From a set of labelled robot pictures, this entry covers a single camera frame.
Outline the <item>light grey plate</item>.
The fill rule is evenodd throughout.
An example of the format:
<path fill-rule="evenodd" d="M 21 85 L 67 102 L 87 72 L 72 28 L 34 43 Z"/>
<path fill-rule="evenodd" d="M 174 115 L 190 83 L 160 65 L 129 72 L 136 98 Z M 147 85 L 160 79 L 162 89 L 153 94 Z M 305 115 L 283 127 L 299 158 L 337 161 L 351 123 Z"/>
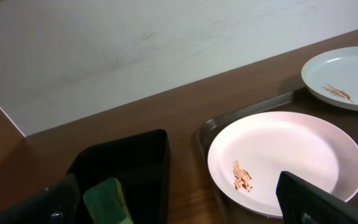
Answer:
<path fill-rule="evenodd" d="M 301 69 L 312 95 L 331 105 L 358 111 L 358 47 L 319 54 Z"/>

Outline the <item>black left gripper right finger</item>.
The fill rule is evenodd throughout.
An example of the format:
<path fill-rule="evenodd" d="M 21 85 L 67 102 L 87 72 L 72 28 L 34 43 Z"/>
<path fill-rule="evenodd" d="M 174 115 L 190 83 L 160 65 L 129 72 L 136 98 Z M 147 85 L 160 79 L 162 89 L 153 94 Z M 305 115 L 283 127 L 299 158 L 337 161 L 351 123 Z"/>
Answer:
<path fill-rule="evenodd" d="M 358 224 L 358 209 L 288 171 L 280 173 L 276 196 L 285 224 Z"/>

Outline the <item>pink plate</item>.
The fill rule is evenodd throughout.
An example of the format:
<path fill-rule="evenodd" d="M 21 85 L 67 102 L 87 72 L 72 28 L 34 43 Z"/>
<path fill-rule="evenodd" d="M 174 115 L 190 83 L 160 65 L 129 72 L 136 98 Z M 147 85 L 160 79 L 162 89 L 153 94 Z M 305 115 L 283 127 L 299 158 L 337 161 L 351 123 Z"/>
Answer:
<path fill-rule="evenodd" d="M 358 192 L 358 145 L 337 126 L 302 113 L 274 111 L 238 119 L 208 151 L 214 183 L 255 213 L 281 218 L 276 196 L 289 171 L 347 202 Z"/>

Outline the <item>green yellow sponge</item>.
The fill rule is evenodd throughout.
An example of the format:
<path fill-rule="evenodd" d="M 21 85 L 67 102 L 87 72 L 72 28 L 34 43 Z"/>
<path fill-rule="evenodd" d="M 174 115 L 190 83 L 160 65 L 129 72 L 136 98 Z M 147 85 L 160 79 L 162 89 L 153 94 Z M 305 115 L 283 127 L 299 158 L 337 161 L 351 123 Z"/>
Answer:
<path fill-rule="evenodd" d="M 94 224 L 134 224 L 120 181 L 108 178 L 89 188 L 83 201 Z"/>

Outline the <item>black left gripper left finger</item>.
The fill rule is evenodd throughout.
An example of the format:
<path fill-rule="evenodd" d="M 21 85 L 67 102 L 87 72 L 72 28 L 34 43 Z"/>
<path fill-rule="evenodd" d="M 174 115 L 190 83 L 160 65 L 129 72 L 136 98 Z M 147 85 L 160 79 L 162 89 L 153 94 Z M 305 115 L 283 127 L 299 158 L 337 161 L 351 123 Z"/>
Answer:
<path fill-rule="evenodd" d="M 0 224 L 75 222 L 80 189 L 75 175 L 63 179 L 0 213 Z"/>

